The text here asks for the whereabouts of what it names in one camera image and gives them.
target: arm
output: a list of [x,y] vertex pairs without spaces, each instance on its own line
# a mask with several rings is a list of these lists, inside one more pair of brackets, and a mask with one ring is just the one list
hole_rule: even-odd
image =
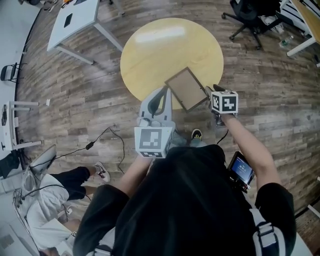
[[146,177],[152,160],[152,158],[138,155],[115,187],[127,194],[128,197],[132,197]]
[[256,175],[257,189],[259,190],[267,183],[281,184],[277,168],[268,149],[233,115],[222,114],[221,118],[252,167]]

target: backpack strap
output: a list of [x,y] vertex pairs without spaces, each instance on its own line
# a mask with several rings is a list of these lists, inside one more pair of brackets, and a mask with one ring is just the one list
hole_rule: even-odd
[[286,256],[286,245],[281,230],[267,222],[260,211],[251,203],[248,195],[243,193],[251,205],[250,213],[257,231],[253,234],[256,256]]

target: black shoe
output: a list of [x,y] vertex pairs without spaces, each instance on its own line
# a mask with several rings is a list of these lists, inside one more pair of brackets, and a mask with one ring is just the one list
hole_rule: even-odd
[[191,139],[200,139],[202,141],[202,132],[199,129],[194,129],[191,134]]

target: black t-shirt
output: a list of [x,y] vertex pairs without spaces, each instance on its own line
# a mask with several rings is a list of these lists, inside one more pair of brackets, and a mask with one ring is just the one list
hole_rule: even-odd
[[[92,252],[115,227],[113,256],[255,255],[250,205],[234,188],[217,145],[176,147],[157,160],[134,196],[98,188],[81,221],[74,256]],[[255,205],[278,227],[290,255],[296,240],[292,195],[260,188]]]

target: person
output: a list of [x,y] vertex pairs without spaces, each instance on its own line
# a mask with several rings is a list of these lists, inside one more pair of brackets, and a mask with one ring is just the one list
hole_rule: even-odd
[[56,246],[78,230],[80,220],[72,219],[64,224],[58,221],[62,204],[80,200],[94,194],[93,186],[82,186],[92,175],[99,176],[104,183],[110,181],[110,174],[101,162],[94,166],[79,166],[58,174],[45,174],[41,179],[37,199],[26,214],[30,234],[42,255],[58,256]]
[[[282,231],[286,255],[291,255],[293,196],[281,185],[267,148],[233,115],[224,114],[222,120],[256,175],[256,207]],[[206,145],[198,129],[191,146],[171,148],[148,175],[151,159],[138,156],[116,186],[97,189],[73,255],[94,255],[96,248],[112,256],[256,255],[251,206],[231,185],[224,163],[222,148]]]

